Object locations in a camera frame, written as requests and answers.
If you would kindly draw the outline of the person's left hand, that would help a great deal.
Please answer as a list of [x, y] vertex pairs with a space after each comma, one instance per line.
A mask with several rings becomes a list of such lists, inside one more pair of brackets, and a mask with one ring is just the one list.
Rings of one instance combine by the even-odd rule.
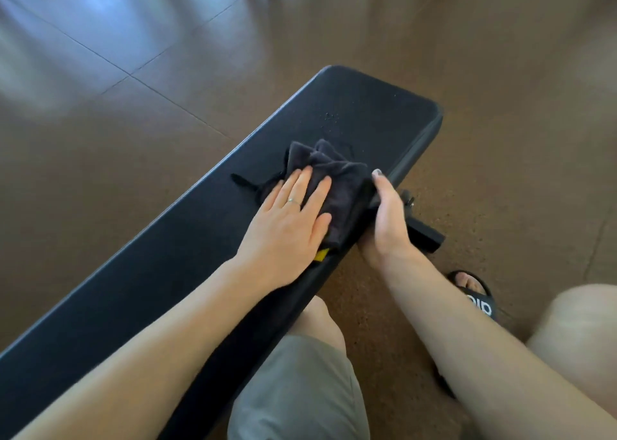
[[329, 223], [299, 223], [299, 212], [312, 176], [311, 167], [285, 180], [286, 205], [257, 211], [231, 260], [235, 280], [255, 286], [261, 295], [289, 285], [313, 262]]

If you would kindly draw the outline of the person's right hand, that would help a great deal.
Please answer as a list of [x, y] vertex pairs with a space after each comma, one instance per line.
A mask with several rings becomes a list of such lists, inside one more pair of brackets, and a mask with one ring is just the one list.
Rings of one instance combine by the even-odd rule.
[[406, 262], [418, 255], [412, 246], [403, 213], [378, 213], [358, 241], [359, 251], [375, 271], [384, 273], [395, 262]]

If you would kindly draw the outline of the dark grey cleaning cloth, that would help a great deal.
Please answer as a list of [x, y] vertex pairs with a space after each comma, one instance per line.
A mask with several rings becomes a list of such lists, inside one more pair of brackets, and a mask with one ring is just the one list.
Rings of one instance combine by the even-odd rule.
[[255, 184], [235, 173], [230, 177], [236, 185], [252, 191], [255, 201], [262, 204], [279, 181], [306, 166], [311, 167], [312, 176], [303, 204], [321, 179], [331, 177], [331, 188], [321, 209], [322, 213], [331, 214], [331, 221], [319, 250], [329, 248], [329, 252], [335, 252], [353, 236], [373, 200], [374, 185], [367, 164], [346, 159], [325, 139], [318, 140], [313, 147], [293, 141], [285, 152], [282, 171], [266, 181]]

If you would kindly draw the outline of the black padded workout bench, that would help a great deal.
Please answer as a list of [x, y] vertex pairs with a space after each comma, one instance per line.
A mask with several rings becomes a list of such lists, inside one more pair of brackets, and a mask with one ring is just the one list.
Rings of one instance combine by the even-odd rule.
[[0, 354], [0, 440], [202, 284], [237, 250], [257, 204], [232, 173], [263, 181], [292, 141], [327, 139], [398, 186], [443, 109], [354, 69], [319, 71], [161, 216]]

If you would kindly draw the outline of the person's right forearm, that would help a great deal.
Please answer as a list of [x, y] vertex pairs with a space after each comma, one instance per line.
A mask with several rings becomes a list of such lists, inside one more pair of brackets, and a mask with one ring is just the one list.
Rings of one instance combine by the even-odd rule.
[[479, 309], [420, 252], [381, 273], [487, 440], [617, 440], [617, 418]]

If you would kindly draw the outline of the person's left forearm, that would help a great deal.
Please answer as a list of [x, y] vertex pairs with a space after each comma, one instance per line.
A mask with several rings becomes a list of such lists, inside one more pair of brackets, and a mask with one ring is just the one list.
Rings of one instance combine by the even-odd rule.
[[313, 256], [228, 260], [12, 440], [156, 440], [213, 351]]

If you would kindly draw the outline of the person's right foot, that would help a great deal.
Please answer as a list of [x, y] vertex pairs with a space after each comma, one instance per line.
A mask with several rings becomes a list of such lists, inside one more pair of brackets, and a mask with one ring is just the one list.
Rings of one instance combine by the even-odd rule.
[[457, 287], [464, 289], [465, 292], [475, 292], [476, 294], [486, 295], [486, 289], [482, 281], [478, 280], [472, 274], [466, 272], [457, 272], [454, 274], [454, 283]]

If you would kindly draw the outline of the person's left leg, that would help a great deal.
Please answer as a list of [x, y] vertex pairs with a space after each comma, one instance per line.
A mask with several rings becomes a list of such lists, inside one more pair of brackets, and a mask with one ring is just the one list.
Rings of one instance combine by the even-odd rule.
[[311, 337], [347, 353], [343, 332], [331, 317], [326, 302], [319, 296], [313, 296], [288, 335]]

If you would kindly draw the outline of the person's leg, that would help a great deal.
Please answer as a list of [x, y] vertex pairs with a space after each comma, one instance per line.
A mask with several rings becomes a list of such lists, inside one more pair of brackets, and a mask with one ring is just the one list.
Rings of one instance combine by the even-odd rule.
[[560, 293], [526, 346], [617, 418], [617, 285], [586, 284]]
[[288, 335], [311, 337], [347, 353], [343, 332], [331, 317], [326, 302], [319, 296], [313, 296]]

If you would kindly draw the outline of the black slide sandal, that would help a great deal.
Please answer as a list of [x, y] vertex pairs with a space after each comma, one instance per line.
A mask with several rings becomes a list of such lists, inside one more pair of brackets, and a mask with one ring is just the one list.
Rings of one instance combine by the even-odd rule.
[[[481, 294], [476, 294], [475, 292], [465, 292], [464, 289], [461, 289], [459, 287], [457, 287], [454, 283], [454, 274], [457, 272], [466, 272], [469, 274], [472, 274], [473, 276], [475, 276], [478, 280], [482, 281], [484, 288], [486, 289], [487, 294], [486, 295], [481, 295]], [[467, 272], [464, 270], [455, 270], [452, 271], [448, 274], [445, 275], [446, 279], [448, 281], [450, 281], [456, 288], [458, 288], [463, 294], [465, 294], [467, 296], [467, 298], [479, 309], [483, 312], [483, 314], [487, 315], [488, 317], [490, 317], [493, 321], [497, 321], [497, 305], [495, 302], [495, 299], [492, 295], [492, 292], [490, 291], [490, 288], [487, 286], [487, 284], [476, 274], [471, 273], [471, 272]]]

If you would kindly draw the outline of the grey shorts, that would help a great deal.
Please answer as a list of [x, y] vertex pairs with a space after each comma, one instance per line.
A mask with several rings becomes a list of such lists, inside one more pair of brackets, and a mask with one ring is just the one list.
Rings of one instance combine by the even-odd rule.
[[359, 382], [339, 349], [287, 335], [231, 409], [227, 440], [370, 440]]

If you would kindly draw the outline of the person's right leg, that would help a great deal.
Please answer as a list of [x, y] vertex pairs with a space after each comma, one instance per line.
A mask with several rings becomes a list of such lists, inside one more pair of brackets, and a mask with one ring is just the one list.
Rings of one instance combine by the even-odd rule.
[[526, 346], [617, 418], [617, 285], [586, 284], [560, 293]]

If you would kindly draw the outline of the black metal bench frame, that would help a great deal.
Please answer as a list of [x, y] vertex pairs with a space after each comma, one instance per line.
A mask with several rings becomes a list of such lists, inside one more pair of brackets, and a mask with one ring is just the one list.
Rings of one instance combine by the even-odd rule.
[[404, 189], [399, 192], [404, 204], [405, 225], [410, 242], [424, 255], [434, 254], [445, 241], [445, 236], [413, 216], [415, 197]]

